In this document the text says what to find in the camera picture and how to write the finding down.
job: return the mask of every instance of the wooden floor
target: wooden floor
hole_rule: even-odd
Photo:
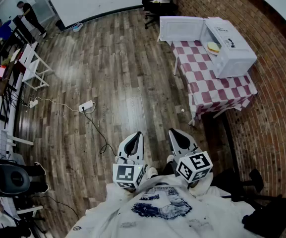
[[[58,33],[56,20],[47,23],[48,37]],[[141,10],[108,15],[85,23],[77,33],[69,30],[41,44],[38,54],[55,74],[45,78],[50,87],[27,88],[24,98],[28,102],[39,96],[75,110],[94,101],[96,109],[88,116],[114,151],[127,136],[141,131],[147,163],[161,169],[170,154],[169,128],[193,135],[203,150],[207,142],[202,124],[188,126],[187,90],[172,73],[169,45],[157,43],[158,25],[145,30],[144,21]],[[47,195],[79,216],[105,200],[114,156],[109,148],[99,154],[104,140],[83,114],[39,100],[33,109],[20,107],[18,120],[17,136],[35,143],[20,145],[18,151],[26,164],[38,161],[47,169]],[[66,206],[49,198],[36,201],[43,204],[41,213],[56,238],[64,237],[77,221]]]

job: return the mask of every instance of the power adapter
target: power adapter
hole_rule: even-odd
[[[83,103],[79,106],[79,111],[80,112],[84,112],[86,111],[87,109],[90,109],[93,107],[93,101],[88,101],[86,103]]]
[[[34,101],[30,101],[30,108],[33,108],[34,106],[36,106],[38,104],[38,100],[34,100]]]

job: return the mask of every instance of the brick wall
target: brick wall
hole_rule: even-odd
[[[180,15],[229,20],[257,55],[249,73],[258,95],[227,117],[242,179],[257,168],[265,184],[261,193],[286,197],[286,21],[263,0],[176,2]]]

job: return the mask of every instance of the plate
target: plate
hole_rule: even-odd
[[[207,52],[209,52],[209,53],[211,53],[211,54],[213,54],[213,55],[215,55],[215,56],[217,56],[218,53],[219,53],[219,52],[214,52],[214,51],[210,50],[210,49],[208,48],[208,43],[206,43],[206,45],[204,46],[204,49],[205,49]]]

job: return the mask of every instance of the open microwave door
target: open microwave door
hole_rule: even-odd
[[[161,41],[198,41],[205,20],[198,17],[160,17]]]

